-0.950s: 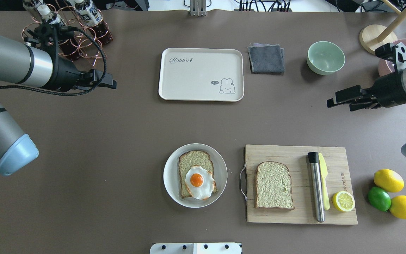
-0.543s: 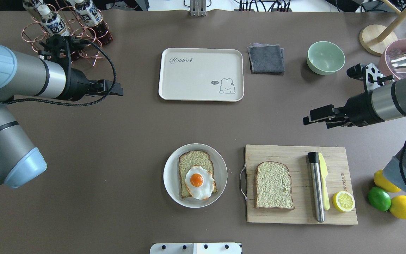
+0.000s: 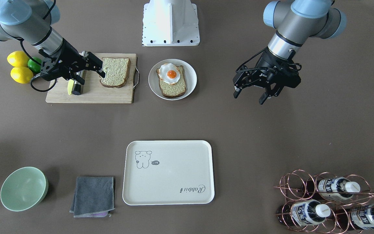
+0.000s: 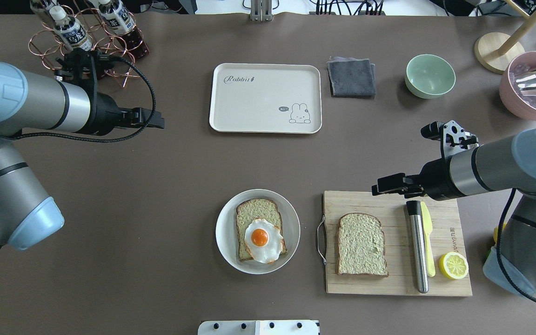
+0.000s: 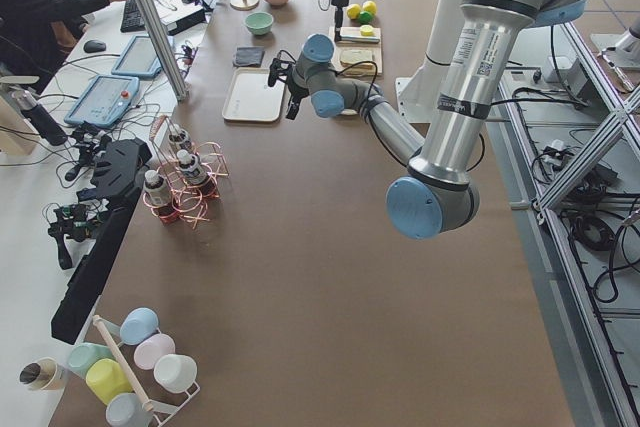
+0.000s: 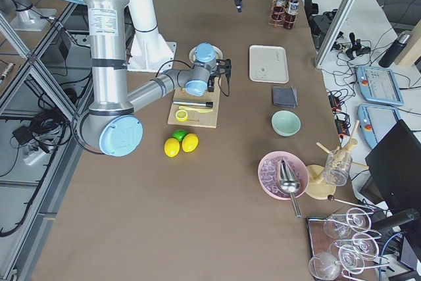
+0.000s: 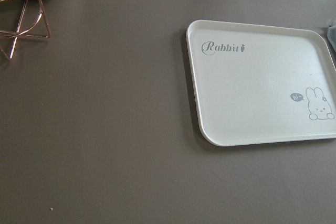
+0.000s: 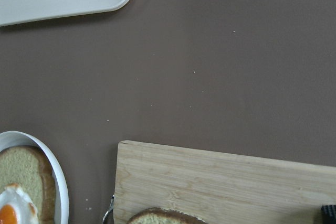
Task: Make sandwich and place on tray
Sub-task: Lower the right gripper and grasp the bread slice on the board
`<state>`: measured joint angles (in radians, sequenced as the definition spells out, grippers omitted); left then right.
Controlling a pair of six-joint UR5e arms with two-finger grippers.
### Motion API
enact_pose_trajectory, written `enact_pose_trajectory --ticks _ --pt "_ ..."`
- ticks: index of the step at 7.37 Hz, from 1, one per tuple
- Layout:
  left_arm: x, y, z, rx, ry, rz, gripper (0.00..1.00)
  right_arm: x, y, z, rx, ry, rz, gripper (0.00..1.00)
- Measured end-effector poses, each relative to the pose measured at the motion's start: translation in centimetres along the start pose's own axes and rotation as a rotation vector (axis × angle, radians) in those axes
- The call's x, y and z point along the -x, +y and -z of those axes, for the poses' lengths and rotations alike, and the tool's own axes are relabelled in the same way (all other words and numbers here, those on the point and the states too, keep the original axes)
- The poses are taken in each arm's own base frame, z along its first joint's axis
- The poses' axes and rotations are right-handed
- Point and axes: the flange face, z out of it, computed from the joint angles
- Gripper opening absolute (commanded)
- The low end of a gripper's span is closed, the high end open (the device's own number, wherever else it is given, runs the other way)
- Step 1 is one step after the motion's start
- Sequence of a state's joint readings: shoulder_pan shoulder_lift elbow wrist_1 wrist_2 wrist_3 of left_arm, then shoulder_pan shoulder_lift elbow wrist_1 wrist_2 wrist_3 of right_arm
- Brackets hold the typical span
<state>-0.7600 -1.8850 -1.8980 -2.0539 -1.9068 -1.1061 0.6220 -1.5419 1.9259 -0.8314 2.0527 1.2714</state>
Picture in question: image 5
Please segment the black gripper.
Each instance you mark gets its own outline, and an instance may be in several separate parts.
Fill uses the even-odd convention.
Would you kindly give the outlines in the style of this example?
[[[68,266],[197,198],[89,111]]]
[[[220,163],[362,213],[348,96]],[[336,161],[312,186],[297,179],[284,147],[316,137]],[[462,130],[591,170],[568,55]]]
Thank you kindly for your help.
[[[349,5],[349,0],[331,0],[331,5],[335,7],[333,41],[339,42],[341,40],[341,28],[347,25],[347,20],[343,13],[344,8]]]
[[[300,103],[306,97],[305,84],[299,84],[296,81],[296,74],[291,71],[286,77],[286,86],[288,88],[290,99],[287,106],[286,118],[288,120],[294,120],[299,113]]]

